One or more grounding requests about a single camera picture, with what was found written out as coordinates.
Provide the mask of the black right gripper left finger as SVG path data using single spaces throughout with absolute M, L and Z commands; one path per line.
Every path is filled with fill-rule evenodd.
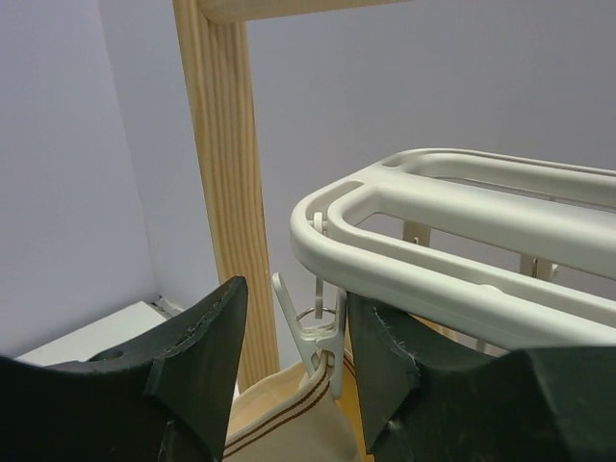
M 1 361 L 5 461 L 219 461 L 244 341 L 241 276 L 86 361 Z

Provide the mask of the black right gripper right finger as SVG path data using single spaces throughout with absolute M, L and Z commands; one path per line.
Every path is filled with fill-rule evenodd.
M 383 302 L 347 300 L 367 450 L 378 461 L 611 461 L 615 350 L 490 356 Z

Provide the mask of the beige striped underwear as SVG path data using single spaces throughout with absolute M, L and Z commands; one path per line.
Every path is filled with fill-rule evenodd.
M 233 402 L 225 461 L 373 461 L 364 441 L 352 356 L 345 354 L 342 395 L 323 372 L 302 363 L 277 372 Z

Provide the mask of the white corner clothes clip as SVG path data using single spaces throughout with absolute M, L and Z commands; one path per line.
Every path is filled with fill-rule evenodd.
M 278 303 L 289 327 L 296 349 L 309 376 L 317 369 L 321 359 L 325 360 L 331 395 L 339 399 L 343 392 L 343 363 L 347 326 L 347 292 L 337 289 L 334 309 L 322 306 L 323 281 L 317 279 L 315 307 L 299 314 L 293 305 L 288 289 L 279 272 L 271 276 L 271 284 Z M 328 313 L 334 316 L 329 324 L 303 326 L 301 320 L 309 315 Z

